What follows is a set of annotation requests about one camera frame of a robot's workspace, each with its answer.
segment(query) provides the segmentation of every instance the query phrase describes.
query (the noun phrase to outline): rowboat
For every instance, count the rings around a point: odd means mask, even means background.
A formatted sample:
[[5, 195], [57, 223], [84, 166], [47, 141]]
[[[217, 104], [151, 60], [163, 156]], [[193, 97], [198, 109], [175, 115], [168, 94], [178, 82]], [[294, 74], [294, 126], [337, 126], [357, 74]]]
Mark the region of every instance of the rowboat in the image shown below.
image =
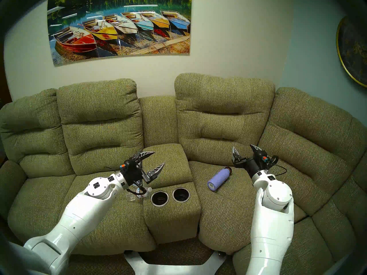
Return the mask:
[[103, 19], [106, 20], [106, 22], [112, 24], [116, 30], [121, 31], [122, 33], [138, 32], [136, 25], [123, 14], [122, 16], [119, 16], [118, 14], [109, 14], [105, 15]]
[[93, 18], [82, 21], [81, 23], [86, 31], [101, 40], [117, 39], [117, 31], [115, 27], [103, 19], [99, 20], [97, 18]]
[[179, 12], [161, 10], [161, 14], [178, 29], [187, 30], [189, 28], [190, 21], [186, 17], [180, 15]]
[[68, 26], [53, 36], [62, 48], [72, 52], [83, 53], [92, 51], [97, 47], [93, 35], [74, 26]]
[[154, 25], [149, 19], [145, 16], [137, 13], [137, 12], [124, 12], [121, 13], [128, 19], [130, 19], [133, 23], [135, 23], [142, 30], [153, 30]]
[[151, 22], [153, 22], [156, 26], [162, 27], [162, 28], [168, 28], [170, 27], [170, 21], [166, 19], [161, 14], [156, 13], [152, 10], [141, 10], [139, 11], [139, 14], [145, 16], [147, 19], [149, 19]]

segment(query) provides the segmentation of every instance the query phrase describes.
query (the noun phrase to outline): boat painting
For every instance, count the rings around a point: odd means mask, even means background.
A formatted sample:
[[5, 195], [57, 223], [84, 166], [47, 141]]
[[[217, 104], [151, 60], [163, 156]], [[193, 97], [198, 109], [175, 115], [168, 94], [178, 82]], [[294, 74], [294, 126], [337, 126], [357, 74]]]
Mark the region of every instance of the boat painting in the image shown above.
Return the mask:
[[170, 21], [166, 19], [161, 14], [156, 13], [153, 10], [139, 10], [139, 14], [145, 16], [151, 22], [153, 22], [156, 26], [161, 28], [169, 28]]
[[117, 39], [115, 27], [103, 19], [93, 18], [81, 22], [84, 29], [101, 40]]
[[96, 46], [93, 35], [84, 29], [68, 26], [53, 34], [62, 48], [75, 53], [92, 51]]
[[133, 23], [123, 14], [121, 14], [121, 16], [118, 14], [109, 14], [103, 16], [103, 19], [122, 33], [129, 34], [138, 32], [138, 28], [136, 27], [135, 23]]
[[48, 0], [52, 63], [189, 55], [191, 5], [192, 0]]
[[180, 15], [179, 12], [161, 10], [161, 14], [178, 29], [184, 29], [186, 31], [189, 29], [190, 21], [186, 17]]
[[121, 14], [127, 17], [128, 19], [130, 19], [141, 30], [153, 30], [154, 29], [153, 22], [151, 22], [149, 19], [139, 14], [138, 12], [124, 12]]

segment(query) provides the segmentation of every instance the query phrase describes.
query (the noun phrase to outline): yellow boat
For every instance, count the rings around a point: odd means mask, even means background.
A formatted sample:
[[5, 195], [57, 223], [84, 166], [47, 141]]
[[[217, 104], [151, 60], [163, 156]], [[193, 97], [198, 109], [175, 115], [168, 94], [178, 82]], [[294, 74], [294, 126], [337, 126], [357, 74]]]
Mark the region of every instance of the yellow boat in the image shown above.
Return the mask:
[[82, 21], [84, 29], [101, 40], [117, 39], [117, 31], [112, 24], [105, 20], [93, 18]]
[[168, 28], [170, 27], [170, 21], [166, 19], [161, 14], [156, 13], [152, 10], [142, 10], [138, 11], [139, 14], [145, 16], [147, 19], [149, 19], [151, 22], [153, 22], [156, 26], [162, 27], [162, 28]]

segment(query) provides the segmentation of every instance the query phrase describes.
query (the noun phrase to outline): green couch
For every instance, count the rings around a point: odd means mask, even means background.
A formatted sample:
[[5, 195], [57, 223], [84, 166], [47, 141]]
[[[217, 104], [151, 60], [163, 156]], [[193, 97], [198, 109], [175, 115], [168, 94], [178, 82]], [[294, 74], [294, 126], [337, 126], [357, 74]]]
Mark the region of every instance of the green couch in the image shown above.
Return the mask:
[[288, 170], [278, 179], [293, 191], [295, 226], [282, 274], [321, 274], [366, 241], [367, 129], [295, 88], [275, 92], [261, 79], [188, 73], [176, 78], [175, 96], [138, 99], [130, 79], [74, 84], [5, 105], [0, 134], [9, 158], [0, 169], [0, 215], [23, 243], [48, 233], [91, 179], [151, 150], [145, 169], [166, 162], [153, 191], [185, 187], [189, 201], [158, 208], [120, 194], [74, 253], [143, 252], [198, 236], [233, 255], [244, 274], [252, 182], [237, 168], [216, 193], [207, 181], [232, 164], [232, 146], [251, 156], [249, 144], [278, 155]]

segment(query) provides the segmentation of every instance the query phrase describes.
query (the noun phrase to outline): blue boat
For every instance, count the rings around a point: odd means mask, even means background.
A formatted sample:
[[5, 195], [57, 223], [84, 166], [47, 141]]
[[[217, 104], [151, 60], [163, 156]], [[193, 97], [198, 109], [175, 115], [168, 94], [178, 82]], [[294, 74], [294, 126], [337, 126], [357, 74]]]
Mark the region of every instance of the blue boat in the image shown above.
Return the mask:
[[129, 20], [131, 20], [137, 27], [141, 30], [153, 30], [154, 25], [149, 19], [145, 16], [141, 15], [138, 12], [122, 12], [122, 15], [126, 16]]
[[161, 10], [161, 14], [178, 29], [186, 31], [189, 29], [190, 21], [186, 17], [180, 15], [179, 12]]

